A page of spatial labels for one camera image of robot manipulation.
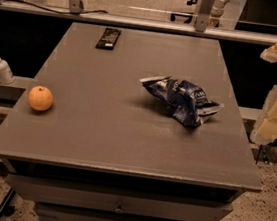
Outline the black rxbar chocolate bar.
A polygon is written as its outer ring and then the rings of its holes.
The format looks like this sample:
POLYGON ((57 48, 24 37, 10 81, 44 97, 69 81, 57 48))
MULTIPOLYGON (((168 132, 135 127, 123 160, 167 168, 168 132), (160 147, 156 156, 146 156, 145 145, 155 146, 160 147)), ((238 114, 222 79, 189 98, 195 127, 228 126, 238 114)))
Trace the black rxbar chocolate bar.
POLYGON ((121 31, 119 29, 106 28, 97 42, 96 48, 113 50, 120 35, 121 31))

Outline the orange fruit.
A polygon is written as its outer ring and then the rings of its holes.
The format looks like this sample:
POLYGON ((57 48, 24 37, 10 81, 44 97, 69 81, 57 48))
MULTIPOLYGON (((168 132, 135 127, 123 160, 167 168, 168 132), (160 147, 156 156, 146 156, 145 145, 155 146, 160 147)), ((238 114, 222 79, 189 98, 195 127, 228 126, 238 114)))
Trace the orange fruit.
POLYGON ((27 97, 29 105, 32 107, 32 109, 39 110, 40 112, 50 109, 54 103, 51 90, 42 85, 30 89, 29 95, 27 95, 27 97))

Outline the blue crumpled chip bag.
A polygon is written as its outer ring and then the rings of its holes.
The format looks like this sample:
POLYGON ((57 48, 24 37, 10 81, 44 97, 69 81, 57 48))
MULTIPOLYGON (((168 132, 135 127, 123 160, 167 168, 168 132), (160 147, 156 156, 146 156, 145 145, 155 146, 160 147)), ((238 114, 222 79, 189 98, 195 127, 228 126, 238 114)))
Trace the blue crumpled chip bag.
POLYGON ((171 76, 155 76, 140 80, 144 88, 162 101, 173 118, 187 127, 198 127, 224 105, 210 100, 202 87, 171 76))

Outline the white pump bottle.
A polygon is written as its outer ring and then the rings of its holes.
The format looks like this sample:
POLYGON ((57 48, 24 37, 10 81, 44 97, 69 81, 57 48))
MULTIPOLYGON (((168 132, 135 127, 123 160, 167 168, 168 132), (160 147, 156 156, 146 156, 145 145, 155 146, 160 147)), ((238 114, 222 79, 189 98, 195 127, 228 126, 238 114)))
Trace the white pump bottle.
POLYGON ((0 57, 0 83, 11 84, 14 78, 9 64, 0 57))

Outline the grey drawer cabinet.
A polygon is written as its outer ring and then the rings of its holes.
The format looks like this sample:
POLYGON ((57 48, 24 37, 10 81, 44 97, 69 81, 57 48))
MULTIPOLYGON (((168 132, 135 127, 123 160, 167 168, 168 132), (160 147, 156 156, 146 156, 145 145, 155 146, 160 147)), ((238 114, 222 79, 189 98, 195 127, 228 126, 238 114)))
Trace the grey drawer cabinet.
POLYGON ((9 184, 44 221, 219 221, 258 191, 217 41, 75 23, 38 72, 54 95, 36 112, 20 99, 0 126, 9 184), (141 83, 171 76, 203 88, 220 111, 198 128, 167 114, 141 83))

